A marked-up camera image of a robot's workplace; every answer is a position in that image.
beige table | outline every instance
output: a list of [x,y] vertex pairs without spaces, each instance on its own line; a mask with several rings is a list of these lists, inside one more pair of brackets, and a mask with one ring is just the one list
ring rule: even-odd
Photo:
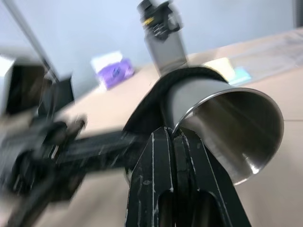
[[[277,54],[288,55],[287,61],[278,64],[289,66],[300,57],[297,47],[303,47],[303,31],[297,30],[263,39],[222,47],[189,56],[191,64],[201,64],[220,57],[229,57],[257,50],[245,57],[233,60],[241,64],[256,63],[262,57],[263,64],[271,65]],[[264,56],[264,46],[288,40],[297,42],[273,48]],[[280,106],[285,119],[285,133],[280,150],[263,171],[249,181],[236,187],[241,202],[254,227],[301,227],[303,226],[303,68],[297,62],[288,71],[245,85],[270,95]],[[258,77],[256,70],[252,76]],[[145,94],[158,79],[152,66],[142,68],[133,78],[116,88],[100,92],[92,91],[76,105],[62,112],[63,118],[75,118],[81,114],[88,117],[88,125],[81,136],[121,128]],[[50,206],[37,226],[43,227],[122,227],[125,221],[128,185],[123,171],[91,174],[86,177],[69,207]]]

purple tissue box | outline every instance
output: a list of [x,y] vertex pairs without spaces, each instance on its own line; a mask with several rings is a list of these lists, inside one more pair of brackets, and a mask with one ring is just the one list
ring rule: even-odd
[[114,87],[122,81],[130,78],[134,74],[134,69],[129,59],[122,59],[120,62],[108,65],[97,74],[107,89]]

wall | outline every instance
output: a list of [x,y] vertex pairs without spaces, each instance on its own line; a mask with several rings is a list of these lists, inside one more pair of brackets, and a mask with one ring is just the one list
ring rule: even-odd
[[[139,0],[15,0],[62,74],[73,71],[75,95],[96,85],[92,56],[121,50],[150,62],[136,9]],[[175,0],[187,53],[290,30],[290,0]]]

yellow sticky note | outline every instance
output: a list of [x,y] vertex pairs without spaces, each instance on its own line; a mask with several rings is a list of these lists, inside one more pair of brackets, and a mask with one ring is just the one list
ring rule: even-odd
[[231,81],[236,77],[235,71],[233,70],[233,67],[228,58],[219,58],[216,60],[208,61],[204,63],[203,66],[217,71],[227,81]]

